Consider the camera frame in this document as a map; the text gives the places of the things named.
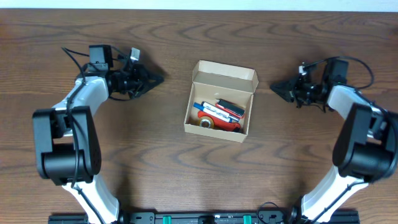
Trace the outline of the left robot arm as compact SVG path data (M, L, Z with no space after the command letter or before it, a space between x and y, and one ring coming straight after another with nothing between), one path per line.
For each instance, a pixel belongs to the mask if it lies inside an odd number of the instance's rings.
M59 103L32 115L37 172L71 193L83 214L49 216L49 223L131 223L100 175L101 149L93 117L114 93L133 100L163 77L140 63L139 49L114 58L111 45L91 45L89 62L78 65L74 87Z

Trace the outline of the black marker pen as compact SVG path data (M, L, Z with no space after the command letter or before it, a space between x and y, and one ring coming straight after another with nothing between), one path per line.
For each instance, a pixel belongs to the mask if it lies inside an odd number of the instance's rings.
M232 115L231 113L229 113L229 112L227 112L227 111L224 111L224 110L222 110L222 109L219 109L219 108L217 108L216 106L211 105L211 104L209 104L209 103L207 103L207 102L205 102L205 101L202 103L202 105L203 105L203 107L206 108L208 111L211 111L211 114L212 114L213 116L219 116L219 117L226 118L226 121L227 121L227 122L230 122L230 123L231 123L232 121L238 122L238 121L240 120L239 117L234 116L234 115Z

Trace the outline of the red utility knife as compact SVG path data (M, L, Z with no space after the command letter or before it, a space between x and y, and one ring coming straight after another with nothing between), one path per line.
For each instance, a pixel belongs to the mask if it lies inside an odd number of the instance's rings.
M207 114L203 111L198 112L198 118L200 119L202 116L209 116L213 119L215 127L214 129L221 129L223 131L232 131L232 132L240 132L241 125L239 123L228 123L224 122L210 114Z

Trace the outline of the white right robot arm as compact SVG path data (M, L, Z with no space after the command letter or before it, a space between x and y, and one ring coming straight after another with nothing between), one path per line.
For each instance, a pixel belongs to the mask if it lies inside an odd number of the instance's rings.
M352 57L335 56L325 64L320 83L311 73L319 62L303 63L298 75L273 83L271 90L298 108L336 111L344 124L333 148L330 170L301 196L282 223L359 223L359 213L341 206L356 192L387 179L397 169L397 113L367 99L360 87L347 84Z

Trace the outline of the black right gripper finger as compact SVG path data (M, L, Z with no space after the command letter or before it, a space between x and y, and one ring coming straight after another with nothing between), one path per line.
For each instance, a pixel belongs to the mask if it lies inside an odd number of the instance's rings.
M293 88L282 88L282 87L272 86L271 90L288 103L293 103L295 101Z
M273 91L291 91L295 86L295 79L290 79L286 81L280 81L273 83L270 88Z

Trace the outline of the yellow tape roll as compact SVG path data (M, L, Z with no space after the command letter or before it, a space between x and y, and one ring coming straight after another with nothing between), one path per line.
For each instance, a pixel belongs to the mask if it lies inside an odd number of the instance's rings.
M215 127L215 124L211 117L202 116L199 120L199 126L203 128L213 129Z

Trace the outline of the brown cardboard box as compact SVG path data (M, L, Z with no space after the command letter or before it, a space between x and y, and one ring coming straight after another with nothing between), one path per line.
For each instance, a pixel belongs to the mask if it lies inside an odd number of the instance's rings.
M185 132L243 142L258 83L254 69L198 61L192 74Z

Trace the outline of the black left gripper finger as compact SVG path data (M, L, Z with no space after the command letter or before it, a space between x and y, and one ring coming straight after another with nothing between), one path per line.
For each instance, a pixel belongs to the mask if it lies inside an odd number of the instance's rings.
M162 83L164 82L164 78L162 75L159 75L157 73L151 72L151 71L145 71L144 72L146 76L146 80L148 83Z
M152 90L153 88L157 87L163 83L162 80L148 80L147 82L144 82L136 91L136 97L139 98L143 94L147 93L148 91Z

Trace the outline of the blue marker pen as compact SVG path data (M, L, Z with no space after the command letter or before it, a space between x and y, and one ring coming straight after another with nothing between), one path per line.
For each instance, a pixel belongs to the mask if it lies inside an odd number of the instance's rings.
M224 122L232 123L232 122L239 122L240 118L232 115L231 113L224 111L222 109L217 108L214 105L211 105L207 102L203 102L202 104L194 103L193 107L203 111L207 114L210 114Z

